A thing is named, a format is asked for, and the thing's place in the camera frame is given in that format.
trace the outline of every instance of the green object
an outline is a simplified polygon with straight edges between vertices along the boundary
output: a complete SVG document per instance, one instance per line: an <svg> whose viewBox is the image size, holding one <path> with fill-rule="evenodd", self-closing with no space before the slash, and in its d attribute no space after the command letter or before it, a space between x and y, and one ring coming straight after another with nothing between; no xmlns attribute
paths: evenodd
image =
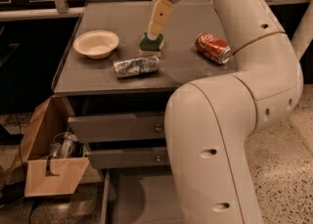
<svg viewBox="0 0 313 224"><path fill-rule="evenodd" d="M159 34L156 40L151 40L147 36L147 32L145 32L145 37L140 42L139 48L141 51L148 52L158 52L161 50L163 45L163 35Z"/></svg>

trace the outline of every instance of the silver can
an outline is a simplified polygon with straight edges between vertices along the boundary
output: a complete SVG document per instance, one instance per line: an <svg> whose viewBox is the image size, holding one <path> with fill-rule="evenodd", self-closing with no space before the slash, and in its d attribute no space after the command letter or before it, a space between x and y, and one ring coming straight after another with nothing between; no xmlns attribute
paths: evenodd
<svg viewBox="0 0 313 224"><path fill-rule="evenodd" d="M158 57L148 56L126 61L113 62L114 72L117 78L135 76L158 70Z"/></svg>

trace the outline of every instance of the soda can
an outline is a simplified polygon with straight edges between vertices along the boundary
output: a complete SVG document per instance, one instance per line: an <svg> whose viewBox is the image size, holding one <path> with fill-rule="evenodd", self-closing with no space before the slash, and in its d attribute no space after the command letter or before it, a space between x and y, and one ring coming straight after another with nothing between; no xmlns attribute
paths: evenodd
<svg viewBox="0 0 313 224"><path fill-rule="evenodd" d="M113 62L117 78L129 77L158 70L158 57L148 56L126 61Z"/></svg>
<svg viewBox="0 0 313 224"><path fill-rule="evenodd" d="M232 56L227 42L210 33L199 34L195 45L207 58L219 65L226 64Z"/></svg>

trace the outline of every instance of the desk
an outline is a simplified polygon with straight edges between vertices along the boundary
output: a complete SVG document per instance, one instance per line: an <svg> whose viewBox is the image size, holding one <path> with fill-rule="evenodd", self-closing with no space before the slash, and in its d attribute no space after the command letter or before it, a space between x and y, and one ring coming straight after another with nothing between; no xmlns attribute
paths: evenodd
<svg viewBox="0 0 313 224"><path fill-rule="evenodd" d="M71 47L56 75L54 92L64 97L69 125L86 145L94 168L167 163L163 113L170 95L189 81L236 71L233 60L218 66L195 47L202 32L225 39L210 2L184 0L174 5L163 29L158 72L117 79L112 62L139 57L154 3L89 3L75 37L104 29L118 35L119 45L102 60L81 56Z"/></svg>

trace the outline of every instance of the gray tabletop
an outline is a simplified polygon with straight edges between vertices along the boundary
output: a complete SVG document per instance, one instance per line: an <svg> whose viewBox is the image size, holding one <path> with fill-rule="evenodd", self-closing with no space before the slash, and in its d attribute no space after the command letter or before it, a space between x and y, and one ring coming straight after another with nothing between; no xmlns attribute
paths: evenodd
<svg viewBox="0 0 313 224"><path fill-rule="evenodd" d="M202 32L225 40L220 21L208 0L184 0L164 26L164 48L157 72L117 79L113 61L138 58L139 43L147 31L155 2L90 3L75 37L92 30L109 30L119 37L119 45L106 59L91 60L71 47L60 77L56 95L97 95L142 91L173 91L203 77L236 71L233 60L219 66L204 58L195 47Z"/></svg>

